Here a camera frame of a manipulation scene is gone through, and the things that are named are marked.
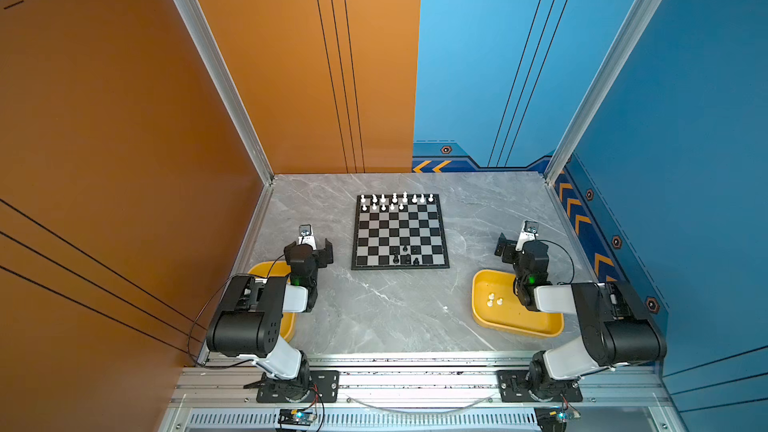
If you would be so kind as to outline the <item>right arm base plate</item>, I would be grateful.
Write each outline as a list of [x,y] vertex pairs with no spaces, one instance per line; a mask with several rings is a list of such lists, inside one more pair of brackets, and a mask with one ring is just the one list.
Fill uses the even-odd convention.
[[534,377],[530,371],[521,369],[497,371],[496,379],[504,403],[583,401],[575,380],[554,380],[547,374]]

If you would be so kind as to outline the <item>aluminium corner post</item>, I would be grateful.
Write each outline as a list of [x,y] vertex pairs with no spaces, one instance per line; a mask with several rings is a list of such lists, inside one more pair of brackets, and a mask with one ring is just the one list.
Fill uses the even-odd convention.
[[272,186],[275,174],[199,0],[173,2],[260,180],[265,186]]
[[553,186],[663,0],[634,0],[566,128],[544,180]]

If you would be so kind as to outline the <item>black white chessboard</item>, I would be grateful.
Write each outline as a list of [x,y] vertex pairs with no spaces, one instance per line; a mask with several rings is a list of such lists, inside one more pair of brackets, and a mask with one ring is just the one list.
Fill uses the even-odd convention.
[[[404,254],[402,247],[409,246]],[[394,255],[400,263],[394,264]],[[411,263],[401,263],[410,255]],[[419,258],[420,266],[413,265]],[[354,219],[354,270],[448,269],[450,259],[440,196],[436,193],[360,194]]]

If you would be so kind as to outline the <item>aluminium front frame rail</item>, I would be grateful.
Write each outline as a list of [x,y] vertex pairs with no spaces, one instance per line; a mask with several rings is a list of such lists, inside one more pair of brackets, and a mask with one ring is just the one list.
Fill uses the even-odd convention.
[[681,431],[684,423],[655,367],[623,367],[579,381],[583,401],[504,403],[496,372],[526,371],[527,352],[315,355],[311,369],[340,372],[335,403],[262,404],[247,384],[257,368],[183,371],[160,422],[163,431],[286,431],[281,409],[313,409],[310,431],[541,431],[535,408],[580,414],[566,431]]

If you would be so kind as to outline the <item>yellow tray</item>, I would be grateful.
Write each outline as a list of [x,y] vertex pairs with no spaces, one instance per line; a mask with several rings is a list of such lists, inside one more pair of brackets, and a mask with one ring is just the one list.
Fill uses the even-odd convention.
[[[484,269],[472,281],[471,309],[475,322],[485,328],[536,338],[554,338],[565,328],[562,314],[534,312],[524,307],[513,293],[515,275]],[[494,293],[491,303],[488,295]],[[502,297],[503,304],[496,299]]]
[[[256,279],[258,285],[264,285],[264,288],[258,292],[257,301],[261,302],[266,299],[268,306],[276,308],[278,300],[281,298],[275,288],[277,278],[287,279],[290,274],[290,267],[283,259],[277,262],[260,262],[250,268],[249,274]],[[295,335],[296,316],[295,312],[282,312],[280,337],[286,342],[291,342]]]

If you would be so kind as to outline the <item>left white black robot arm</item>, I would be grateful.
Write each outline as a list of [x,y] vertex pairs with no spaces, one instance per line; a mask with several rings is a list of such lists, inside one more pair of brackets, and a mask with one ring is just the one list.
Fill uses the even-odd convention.
[[318,249],[312,240],[284,248],[286,276],[237,275],[226,286],[206,335],[211,352],[250,362],[263,370],[247,384],[268,400],[302,402],[318,396],[306,354],[280,335],[283,315],[312,311],[318,297],[319,270],[334,262],[333,244]]

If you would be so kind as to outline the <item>right green circuit board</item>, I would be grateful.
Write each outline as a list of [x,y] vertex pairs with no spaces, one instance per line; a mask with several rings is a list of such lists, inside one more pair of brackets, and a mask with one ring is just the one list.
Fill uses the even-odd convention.
[[580,418],[580,414],[571,409],[535,408],[534,412],[542,432],[565,432],[569,422]]

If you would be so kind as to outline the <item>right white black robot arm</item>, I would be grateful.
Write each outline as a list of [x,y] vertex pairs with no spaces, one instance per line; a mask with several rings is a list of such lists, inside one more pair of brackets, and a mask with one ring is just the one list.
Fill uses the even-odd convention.
[[533,399],[561,399],[587,375],[666,356],[653,314],[628,282],[550,282],[548,243],[526,230],[516,240],[500,235],[495,254],[513,266],[512,291],[525,309],[578,321],[578,338],[531,359],[525,384]]

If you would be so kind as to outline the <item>right aluminium corner post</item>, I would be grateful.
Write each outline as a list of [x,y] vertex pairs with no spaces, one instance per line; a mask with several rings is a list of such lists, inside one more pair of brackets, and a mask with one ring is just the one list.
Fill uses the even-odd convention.
[[634,0],[566,128],[544,180],[553,186],[663,0]]

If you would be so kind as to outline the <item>left green circuit board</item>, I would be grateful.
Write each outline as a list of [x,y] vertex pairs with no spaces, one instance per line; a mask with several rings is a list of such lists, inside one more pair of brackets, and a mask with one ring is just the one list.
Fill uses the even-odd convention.
[[310,431],[318,425],[318,420],[318,414],[313,409],[281,409],[277,417],[277,429]]

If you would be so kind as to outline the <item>left aluminium corner post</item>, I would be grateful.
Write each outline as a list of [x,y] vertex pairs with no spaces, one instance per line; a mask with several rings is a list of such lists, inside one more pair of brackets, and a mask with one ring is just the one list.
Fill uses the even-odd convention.
[[265,186],[272,186],[275,174],[199,0],[173,2],[260,180]]

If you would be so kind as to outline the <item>green circuit board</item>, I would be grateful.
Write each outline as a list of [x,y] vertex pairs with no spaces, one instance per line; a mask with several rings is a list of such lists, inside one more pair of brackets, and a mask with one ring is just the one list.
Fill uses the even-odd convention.
[[310,431],[318,425],[318,420],[318,414],[313,409],[281,409],[277,417],[277,429]]
[[571,409],[535,408],[534,412],[542,432],[565,432],[569,422],[580,418],[580,414]]

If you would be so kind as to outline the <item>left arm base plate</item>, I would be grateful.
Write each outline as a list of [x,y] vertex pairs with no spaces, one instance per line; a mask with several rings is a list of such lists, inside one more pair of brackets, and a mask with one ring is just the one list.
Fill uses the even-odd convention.
[[338,398],[340,372],[333,369],[310,369],[291,380],[262,376],[256,401],[262,404],[298,403],[309,404],[316,395],[325,403],[335,403]]

